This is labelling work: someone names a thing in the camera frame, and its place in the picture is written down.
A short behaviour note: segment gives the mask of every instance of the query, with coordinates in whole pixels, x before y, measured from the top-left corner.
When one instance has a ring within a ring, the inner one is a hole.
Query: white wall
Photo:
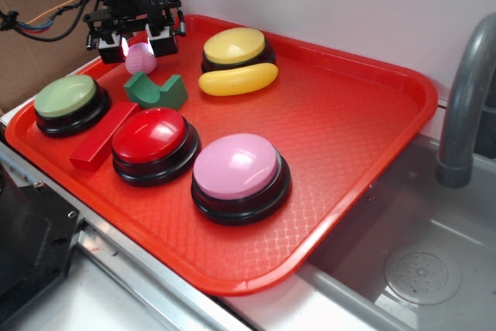
[[[181,0],[202,14],[398,64],[447,100],[463,49],[496,0]]]

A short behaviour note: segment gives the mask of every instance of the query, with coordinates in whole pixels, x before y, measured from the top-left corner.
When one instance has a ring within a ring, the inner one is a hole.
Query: yellow banana
[[[278,74],[279,69],[274,64],[254,64],[230,70],[209,71],[200,77],[198,85],[208,95],[242,95],[267,87]]]

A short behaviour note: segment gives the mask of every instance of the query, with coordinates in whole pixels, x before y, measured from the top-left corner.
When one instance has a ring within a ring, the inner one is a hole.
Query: sink
[[[308,258],[405,328],[494,329],[496,164],[472,182],[435,180],[438,143],[418,135]]]

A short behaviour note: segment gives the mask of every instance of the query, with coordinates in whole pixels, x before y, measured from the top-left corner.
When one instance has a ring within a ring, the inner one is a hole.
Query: red tray
[[[267,88],[212,97],[198,88],[204,42],[231,23],[187,17],[180,51],[161,57],[150,78],[180,74],[189,99],[180,113],[203,145],[232,133],[267,138],[289,164],[291,196],[270,217],[248,226],[204,219],[190,196],[191,172],[153,188],[120,181],[112,157],[96,171],[69,161],[91,130],[64,139],[41,134],[33,104],[10,122],[8,142],[104,219],[195,287],[245,295],[293,273],[367,187],[399,154],[437,106],[436,90],[408,69],[265,33],[280,73]],[[114,102],[127,100],[123,64],[97,61],[88,74]]]

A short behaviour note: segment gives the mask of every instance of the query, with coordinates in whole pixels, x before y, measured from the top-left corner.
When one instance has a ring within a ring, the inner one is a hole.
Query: cardboard box
[[[29,22],[39,14],[67,0],[0,0],[0,9],[16,10],[20,22]],[[91,11],[90,2],[86,11]],[[51,37],[69,28],[77,10],[56,17],[49,31],[40,36]],[[79,22],[68,37],[53,43],[29,40],[13,30],[0,33],[0,110],[7,112],[35,95],[45,85],[61,78],[98,56],[88,52],[88,27]]]

